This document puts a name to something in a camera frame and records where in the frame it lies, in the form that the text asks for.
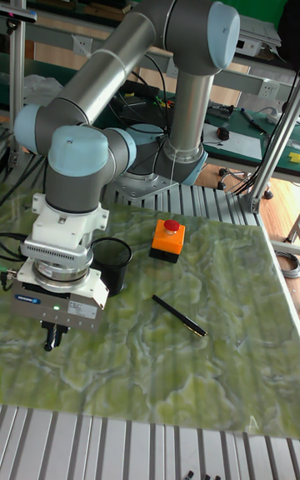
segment metal bracket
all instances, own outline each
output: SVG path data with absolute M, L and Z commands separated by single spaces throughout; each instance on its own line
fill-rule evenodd
M 250 202 L 250 211 L 251 213 L 259 213 L 259 204 L 261 199 L 260 198 L 252 198 Z
M 140 177 L 139 179 L 122 175 L 117 178 L 112 185 L 128 201 L 143 200 L 151 197 L 163 190 L 167 190 L 178 185 L 177 182 L 171 182 L 168 178 L 153 175 L 154 178 Z
M 8 168 L 9 169 L 14 169 L 17 166 L 19 156 L 20 156 L 20 152 L 17 152 L 17 151 L 14 151 L 14 150 L 12 150 L 10 152 L 9 158 L 8 158 Z

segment metal pole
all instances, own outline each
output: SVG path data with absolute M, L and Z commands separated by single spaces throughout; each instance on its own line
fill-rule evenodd
M 199 147 L 213 76 L 198 77 L 179 70 L 169 144 L 178 157 L 193 156 Z
M 278 161 L 283 153 L 283 149 L 288 142 L 299 114 L 300 81 L 293 91 L 291 101 L 288 104 L 287 113 L 283 116 L 282 122 L 279 124 L 277 131 L 275 132 L 272 145 L 269 148 L 269 153 L 262 162 L 262 166 L 260 167 L 252 190 L 243 199 L 250 204 L 252 213 L 258 213 L 259 211 L 259 203 L 263 194 L 263 190 L 266 187 L 269 178 L 273 175 L 274 169 L 278 164 Z
M 26 0 L 10 0 L 11 6 L 26 9 Z M 13 124 L 19 111 L 23 108 L 23 82 L 25 60 L 25 29 L 26 23 L 20 22 L 17 30 L 10 36 L 10 129 L 13 132 Z M 21 148 L 12 136 L 11 155 L 9 165 L 13 168 L 17 162 Z

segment marble-patterned tabletop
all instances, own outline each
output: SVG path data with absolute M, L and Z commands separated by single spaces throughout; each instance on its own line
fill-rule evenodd
M 6 203 L 2 231 L 30 232 L 30 198 L 20 192 Z M 133 251 L 123 291 L 108 299 L 97 334 L 70 330 L 52 352 L 40 323 L 11 315 L 3 293 L 0 403 L 299 438 L 300 339 L 264 231 L 109 209 L 105 235 Z M 170 217 L 186 226 L 176 264 L 148 256 L 156 221 Z

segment wire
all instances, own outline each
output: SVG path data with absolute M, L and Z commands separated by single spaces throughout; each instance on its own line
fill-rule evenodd
M 14 263 L 25 262 L 25 260 L 26 260 L 26 258 L 20 257 L 20 258 L 16 259 L 15 257 L 3 256 L 2 254 L 0 254 L 0 258 L 2 260 L 7 260 L 8 262 L 14 262 Z
M 11 238 L 19 242 L 25 241 L 26 237 L 27 236 L 25 234 L 21 233 L 0 232 L 0 238 Z M 26 260 L 26 257 L 21 254 L 20 250 L 18 250 L 18 253 L 13 252 L 2 242 L 0 242 L 0 248 L 9 255 L 0 255 L 1 259 L 8 260 L 9 262 L 24 262 Z
M 112 104 L 109 102 L 108 103 L 108 106 L 109 106 L 109 109 L 112 111 L 113 115 L 117 118 L 117 120 L 124 126 L 126 127 L 127 124 L 125 123 L 125 121 L 123 121 L 120 116 L 114 111 L 114 109 L 112 108 Z
M 143 115 L 141 115 L 140 113 L 136 112 L 136 110 L 134 109 L 134 107 L 129 106 L 128 102 L 125 100 L 125 98 L 123 97 L 123 95 L 121 95 L 120 92 L 118 93 L 118 96 L 122 99 L 122 101 L 124 102 L 124 104 L 125 104 L 133 113 L 135 113 L 140 119 L 142 119 L 142 121 L 144 122 L 145 117 L 144 117 Z
M 292 86 L 291 86 L 291 89 L 290 89 L 290 92 L 288 94 L 288 97 L 287 97 L 287 104 L 286 104 L 286 108 L 285 108 L 285 111 L 282 112 L 279 120 L 278 120 L 278 123 L 276 125 L 276 127 L 274 127 L 273 131 L 272 131 L 272 134 L 270 136 L 270 140 L 269 140 L 269 143 L 267 145 L 267 148 L 266 148 L 266 151 L 265 153 L 263 154 L 262 156 L 262 161 L 260 162 L 259 166 L 255 169 L 254 173 L 252 174 L 252 176 L 247 180 L 246 183 L 244 183 L 241 187 L 239 187 L 236 191 L 235 191 L 235 194 L 236 195 L 240 195 L 241 193 L 243 193 L 244 191 L 246 191 L 247 189 L 251 188 L 253 186 L 253 184 L 255 183 L 256 179 L 257 179 L 257 176 L 258 176 L 258 173 L 259 173 L 259 169 L 260 167 L 262 166 L 262 163 L 263 161 L 265 160 L 266 156 L 268 155 L 268 152 L 270 150 L 270 146 L 272 144 L 272 140 L 273 140 L 273 137 L 274 137 L 274 134 L 275 132 L 277 131 L 278 129 L 278 126 L 279 124 L 281 123 L 281 121 L 283 120 L 283 116 L 285 115 L 287 109 L 288 109 L 288 104 L 291 100 L 291 96 L 293 94 L 293 89 L 295 87 L 295 84 L 296 84 L 296 81 L 297 81 L 297 78 L 298 78 L 298 74 L 300 73 L 300 69 L 298 69 L 298 71 L 296 72 L 295 74 L 295 78 L 293 79 L 293 82 L 292 82 Z
M 27 172 L 23 172 L 21 177 L 16 181 L 12 188 L 2 197 L 0 200 L 0 207 L 8 200 L 8 198 L 13 194 L 13 192 L 23 183 L 25 180 L 35 171 L 38 165 L 43 161 L 43 157 L 40 157 L 36 163 L 29 169 Z
M 9 248 L 6 247 L 6 246 L 4 245 L 4 243 L 1 243 L 1 241 L 0 241 L 0 248 L 1 248 L 5 253 L 7 253 L 7 254 L 9 254 L 10 256 L 12 256 L 13 258 L 19 259 L 19 258 L 21 257 L 20 254 L 16 254 L 16 253 L 13 252 L 12 250 L 9 250 Z
M 160 78 L 162 79 L 163 101 L 164 101 L 164 103 L 165 103 L 165 108 L 166 108 L 167 130 L 169 131 L 170 126 L 169 126 L 169 121 L 168 121 L 167 90 L 166 90 L 166 83 L 165 83 L 164 77 L 163 77 L 163 71 L 162 71 L 162 69 L 159 67 L 158 63 L 152 58 L 152 56 L 148 56 L 147 54 L 145 54 L 145 57 L 148 58 L 149 60 L 151 60 L 152 63 L 154 63 L 156 69 L 158 70 L 158 72 L 159 72 L 159 74 L 160 74 Z
M 133 74 L 134 77 L 136 77 L 136 78 L 138 78 L 139 80 L 141 80 L 141 82 L 142 82 L 145 86 L 148 86 L 148 87 L 149 87 L 149 92 L 152 94 L 153 100 L 155 100 L 155 102 L 157 103 L 157 107 L 159 108 L 159 111 L 161 112 L 163 118 L 166 119 L 166 116 L 165 116 L 165 114 L 164 114 L 164 112 L 163 112 L 163 109 L 162 109 L 162 107 L 161 107 L 161 105 L 160 105 L 160 103 L 159 103 L 159 101 L 158 101 L 158 98 L 157 98 L 157 96 L 155 95 L 152 87 L 149 86 L 149 84 L 146 82 L 146 80 L 144 80 L 137 72 L 132 71 L 132 74 Z
M 280 251 L 276 251 L 275 254 L 276 256 L 282 256 L 283 258 L 290 260 L 294 265 L 293 269 L 289 269 L 289 270 L 282 269 L 282 274 L 285 278 L 300 277 L 300 262 L 296 256 L 294 256 L 293 254 L 290 254 L 289 252 L 280 252 Z
M 42 192 L 43 192 L 43 194 L 45 194 L 45 192 L 46 192 L 46 177 L 47 177 L 48 165 L 49 165 L 48 159 L 46 158 L 45 162 L 44 162 L 44 173 L 42 175 Z
M 163 129 L 161 128 L 161 132 L 151 132 L 151 130 L 138 130 L 138 128 L 134 127 L 134 124 L 129 125 L 127 128 L 130 128 L 131 130 L 134 130 L 135 132 L 139 133 L 147 133 L 148 135 L 151 134 L 157 134 L 157 137 L 160 138 L 163 135 Z

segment black mesh pen holder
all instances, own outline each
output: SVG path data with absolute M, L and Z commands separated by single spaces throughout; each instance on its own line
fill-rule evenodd
M 127 265 L 133 257 L 131 248 L 116 237 L 101 237 L 92 243 L 92 268 L 101 271 L 109 297 L 122 291 Z

